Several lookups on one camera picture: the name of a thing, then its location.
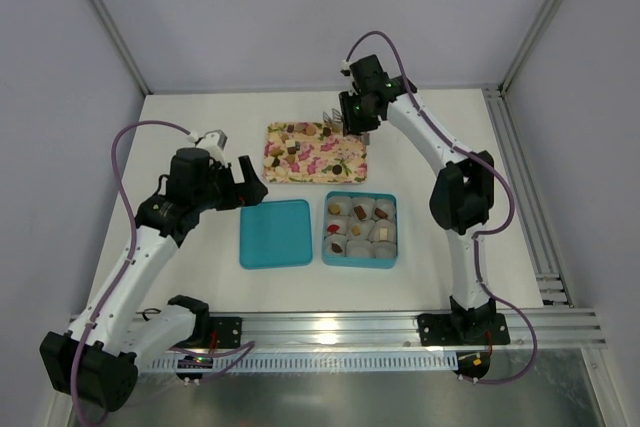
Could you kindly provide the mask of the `metal tongs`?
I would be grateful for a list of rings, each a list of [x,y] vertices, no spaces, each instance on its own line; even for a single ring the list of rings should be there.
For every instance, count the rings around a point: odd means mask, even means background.
[[[337,109],[324,111],[322,114],[322,120],[332,130],[334,134],[348,136],[348,133],[344,129],[342,114]],[[351,134],[351,137],[358,139],[365,146],[368,146],[370,144],[369,133]]]

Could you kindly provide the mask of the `tan ridged chocolate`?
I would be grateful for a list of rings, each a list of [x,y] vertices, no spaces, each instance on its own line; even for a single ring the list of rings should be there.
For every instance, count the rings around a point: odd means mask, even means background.
[[[330,204],[328,206],[328,211],[332,214],[332,215],[339,215],[341,212],[341,208],[338,204]]]

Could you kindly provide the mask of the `brown oval chocolate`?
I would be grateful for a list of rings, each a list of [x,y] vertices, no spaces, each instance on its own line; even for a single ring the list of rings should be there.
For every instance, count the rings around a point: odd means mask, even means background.
[[[374,214],[378,219],[388,219],[389,218],[389,213],[381,208],[376,208],[374,210]]]

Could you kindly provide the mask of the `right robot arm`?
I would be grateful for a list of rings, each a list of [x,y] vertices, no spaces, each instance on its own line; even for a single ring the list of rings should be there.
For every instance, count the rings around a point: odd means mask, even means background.
[[[339,94],[343,130],[360,135],[384,121],[402,132],[436,175],[429,210],[448,239],[453,291],[445,325],[457,341],[476,344],[496,318],[496,301],[483,286],[485,252],[478,233],[494,205],[493,157],[469,152],[431,117],[413,84],[383,70],[378,57],[344,62],[351,88]]]

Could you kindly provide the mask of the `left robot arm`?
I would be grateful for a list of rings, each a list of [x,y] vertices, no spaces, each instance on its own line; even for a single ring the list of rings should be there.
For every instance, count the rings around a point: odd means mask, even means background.
[[[130,243],[96,296],[65,333],[49,332],[41,342],[54,390],[115,412],[131,396],[141,368],[174,346],[206,343],[209,306],[186,295],[171,298],[143,327],[130,324],[202,213],[253,207],[266,197],[250,158],[238,161],[242,182],[206,149],[176,152],[157,191],[139,206]]]

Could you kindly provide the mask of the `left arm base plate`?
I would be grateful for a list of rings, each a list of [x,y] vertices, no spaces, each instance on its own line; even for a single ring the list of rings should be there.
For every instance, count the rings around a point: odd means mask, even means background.
[[[206,346],[210,350],[238,348],[242,340],[242,325],[243,319],[241,317],[210,317]]]

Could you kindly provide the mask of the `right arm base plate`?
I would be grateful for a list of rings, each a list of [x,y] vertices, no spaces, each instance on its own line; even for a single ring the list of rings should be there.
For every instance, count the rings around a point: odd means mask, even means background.
[[[495,314],[479,322],[467,322],[453,313],[417,316],[417,330],[422,346],[504,346],[511,343],[505,316]]]

